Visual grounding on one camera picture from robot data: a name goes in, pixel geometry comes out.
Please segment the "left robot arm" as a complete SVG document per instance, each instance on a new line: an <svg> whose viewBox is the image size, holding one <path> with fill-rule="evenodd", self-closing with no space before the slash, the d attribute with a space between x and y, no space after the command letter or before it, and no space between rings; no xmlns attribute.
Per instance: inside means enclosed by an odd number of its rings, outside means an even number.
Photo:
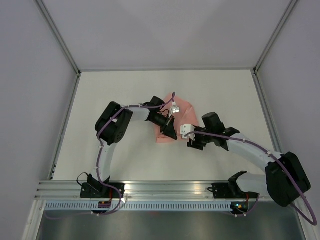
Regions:
<svg viewBox="0 0 320 240"><path fill-rule="evenodd" d="M110 169L113 154L117 144L123 139L130 122L151 122L159 127L160 133L173 140L178 136L174 128L174 113L179 107L175 103L173 92L171 98L164 102L154 96L151 101L136 105L120 105L110 102L95 124L96 137L100 142L96 166L87 176L87 187L98 198L104 198L109 193Z"/></svg>

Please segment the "pink cloth napkin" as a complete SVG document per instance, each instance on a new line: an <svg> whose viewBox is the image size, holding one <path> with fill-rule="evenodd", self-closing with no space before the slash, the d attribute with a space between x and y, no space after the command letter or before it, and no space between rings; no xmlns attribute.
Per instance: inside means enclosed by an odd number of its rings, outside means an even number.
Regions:
<svg viewBox="0 0 320 240"><path fill-rule="evenodd" d="M174 97L174 102L179 107L179 112L173 114L175 118L174 124L173 124L174 129L177 134L177 140L184 141L185 139L183 139L180 134L181 126L184 124L192 124L192 125L198 126L199 121L196 115L195 108L190 102L180 98L177 95ZM160 132L160 127L157 125L154 125L154 134L155 134L155 142L157 144L168 144L168 143L173 143L175 141L174 139L162 134Z"/></svg>

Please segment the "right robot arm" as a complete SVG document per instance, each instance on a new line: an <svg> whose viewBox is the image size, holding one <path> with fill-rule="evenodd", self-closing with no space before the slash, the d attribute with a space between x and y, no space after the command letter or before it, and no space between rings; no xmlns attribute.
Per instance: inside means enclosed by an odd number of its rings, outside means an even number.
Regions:
<svg viewBox="0 0 320 240"><path fill-rule="evenodd" d="M203 150L213 143L227 152L234 153L258 167L263 173L239 171L228 179L228 192L235 198L246 193L261 194L281 207L287 207L311 189L311 183L297 155L265 149L248 139L239 130L228 127L215 112L202 117L204 127L183 124L180 134L188 139L187 146Z"/></svg>

